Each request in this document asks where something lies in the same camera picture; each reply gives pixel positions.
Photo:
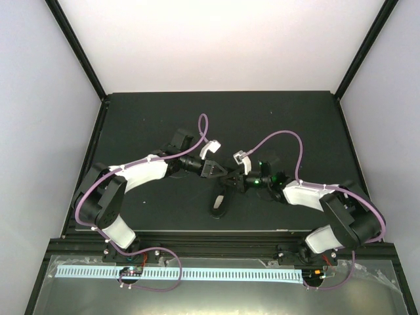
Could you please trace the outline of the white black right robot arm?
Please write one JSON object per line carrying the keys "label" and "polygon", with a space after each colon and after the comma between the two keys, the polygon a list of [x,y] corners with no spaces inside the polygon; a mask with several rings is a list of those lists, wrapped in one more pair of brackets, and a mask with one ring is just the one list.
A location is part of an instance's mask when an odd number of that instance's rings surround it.
{"label": "white black right robot arm", "polygon": [[355,250],[365,243],[376,242],[385,231],[382,214],[353,182],[331,186],[305,184],[283,172],[273,174],[268,161],[260,161],[258,171],[252,171],[248,163],[241,163],[221,177],[211,214],[222,217],[228,210],[229,198],[251,188],[265,190],[273,201],[311,208],[326,216],[327,224],[311,231],[296,248],[297,256],[305,264],[314,264],[326,251]]}

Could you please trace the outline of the black shoelace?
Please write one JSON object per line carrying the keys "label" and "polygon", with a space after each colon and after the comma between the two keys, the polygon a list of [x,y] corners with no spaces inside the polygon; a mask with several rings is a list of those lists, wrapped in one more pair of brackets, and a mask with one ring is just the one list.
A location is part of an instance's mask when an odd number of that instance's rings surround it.
{"label": "black shoelace", "polygon": [[233,157],[225,159],[222,166],[227,171],[225,178],[234,177],[238,173],[243,172],[243,164],[237,164]]}

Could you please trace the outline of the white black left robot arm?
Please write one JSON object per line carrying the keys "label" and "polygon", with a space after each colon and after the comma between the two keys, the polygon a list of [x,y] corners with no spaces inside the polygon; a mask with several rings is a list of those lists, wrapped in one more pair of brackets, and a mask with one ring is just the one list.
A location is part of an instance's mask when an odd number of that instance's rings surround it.
{"label": "white black left robot arm", "polygon": [[135,242],[136,234],[121,217],[125,194],[147,182],[164,179],[182,170],[201,178],[225,176],[228,171],[216,161],[207,159],[206,153],[215,153],[221,144],[212,140],[205,144],[199,156],[190,156],[193,136],[179,129],[170,143],[145,159],[127,165],[93,165],[73,195],[71,206],[76,221],[98,230],[109,242],[118,246],[117,253],[127,262],[140,257],[141,246]]}

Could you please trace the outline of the black canvas shoe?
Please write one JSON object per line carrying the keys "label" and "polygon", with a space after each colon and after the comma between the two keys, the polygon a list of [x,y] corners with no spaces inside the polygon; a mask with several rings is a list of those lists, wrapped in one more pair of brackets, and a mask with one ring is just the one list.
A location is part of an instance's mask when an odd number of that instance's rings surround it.
{"label": "black canvas shoe", "polygon": [[236,189],[226,189],[222,185],[222,178],[217,179],[211,194],[209,213],[215,219],[220,219],[228,212],[230,204],[237,192]]}

